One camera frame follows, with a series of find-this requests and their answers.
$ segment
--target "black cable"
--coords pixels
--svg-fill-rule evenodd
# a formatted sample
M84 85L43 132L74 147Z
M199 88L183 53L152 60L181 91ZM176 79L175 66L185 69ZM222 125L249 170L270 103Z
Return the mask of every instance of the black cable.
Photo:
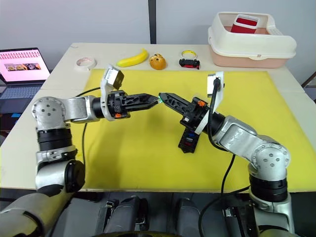
M235 190L233 192L230 192L230 193L227 193L227 194L223 194L222 196L220 197L217 197L216 199L210 201L201 211L200 215L199 215L199 218L198 218L198 231L199 231L199 234L201 237L204 237L204 233L203 233L203 229L202 229L202 218L203 218L203 215L205 214L205 212L207 211L207 209L213 205L214 203L216 203L217 201L227 197L227 196L230 196L230 195L234 195L234 194L237 194L237 193L240 193L240 192L243 192L243 191L246 191L249 189L250 186L247 186L243 189L238 189L238 190Z
M227 170L226 170L226 173L225 173L225 175L224 175L224 177L223 177L222 187L221 187L221 197L224 195L225 181L226 181L226 178L227 178L227 176L228 176L229 171L231 170L231 168L232 168L232 166L233 166L233 164L234 164L235 156L236 156L236 155L233 154L232 160L231 160L231 162L230 162L230 164L229 164L229 166L228 166L228 168L227 168ZM231 235L230 228L229 228L229 226L228 226L227 216L226 216L226 214L225 214L225 202L224 202L224 199L222 199L222 209L223 209L223 215L224 215L224 221L225 221L226 229L227 229L227 231L228 231L229 236L232 236L232 235Z
M88 92L92 92L92 91L94 91L94 90L98 90L98 89L100 89L100 88L99 88L99 87L96 87L96 88L93 88L93 89L90 89L90 90L86 90L86 91L80 93L79 95L76 95L76 97L81 96L81 95L84 95L85 93L88 93Z
M88 125L87 123L84 124L83 132L82 132L82 138L81 138L82 159L83 159L84 169L86 169L86 167L85 167L85 156L84 156L84 135L85 135L85 130L87 128L87 125Z
M221 151L225 151L226 150L224 148L221 148L219 146L217 146L212 138L212 118L213 118L213 110L214 110L214 105L215 105L215 99L216 99L216 93L217 93L217 87L220 85L220 80L218 78L216 78L214 80L214 89L213 89L213 94L212 94L212 99L211 99L211 103L209 106L209 110L208 110L208 123L207 123L207 135L208 135L208 139L210 141L210 143L217 149L221 150Z

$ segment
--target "laptop screen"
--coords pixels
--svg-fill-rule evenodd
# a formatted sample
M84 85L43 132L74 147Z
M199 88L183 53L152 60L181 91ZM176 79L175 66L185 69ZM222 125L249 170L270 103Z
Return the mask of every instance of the laptop screen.
M42 82L48 76L37 48L0 50L0 78L5 83Z

